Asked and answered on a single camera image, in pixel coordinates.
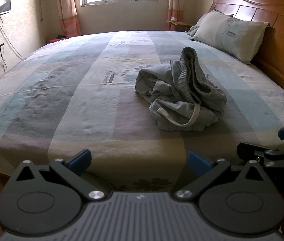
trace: silver screw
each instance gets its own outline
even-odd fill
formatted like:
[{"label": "silver screw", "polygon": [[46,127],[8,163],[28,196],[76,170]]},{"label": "silver screw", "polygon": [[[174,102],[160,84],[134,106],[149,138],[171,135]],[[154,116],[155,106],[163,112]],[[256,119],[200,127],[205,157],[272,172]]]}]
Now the silver screw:
[{"label": "silver screw", "polygon": [[189,198],[192,196],[192,192],[189,190],[179,190],[175,193],[177,197],[179,198]]},{"label": "silver screw", "polygon": [[104,193],[99,190],[94,190],[88,194],[91,199],[101,199],[104,197]]},{"label": "silver screw", "polygon": [[266,166],[267,167],[274,167],[276,164],[274,162],[267,162]]}]

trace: curtain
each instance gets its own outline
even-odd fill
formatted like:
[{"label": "curtain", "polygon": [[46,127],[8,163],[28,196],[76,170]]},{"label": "curtain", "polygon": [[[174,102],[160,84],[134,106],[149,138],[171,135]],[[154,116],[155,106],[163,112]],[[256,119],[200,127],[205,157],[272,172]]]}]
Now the curtain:
[{"label": "curtain", "polygon": [[[183,19],[183,6],[184,0],[169,0],[168,21],[170,21],[171,18],[174,17],[178,22],[181,22]],[[168,31],[174,30],[175,25],[168,23]]]},{"label": "curtain", "polygon": [[80,25],[74,0],[56,0],[64,35],[74,37],[81,35]]}]

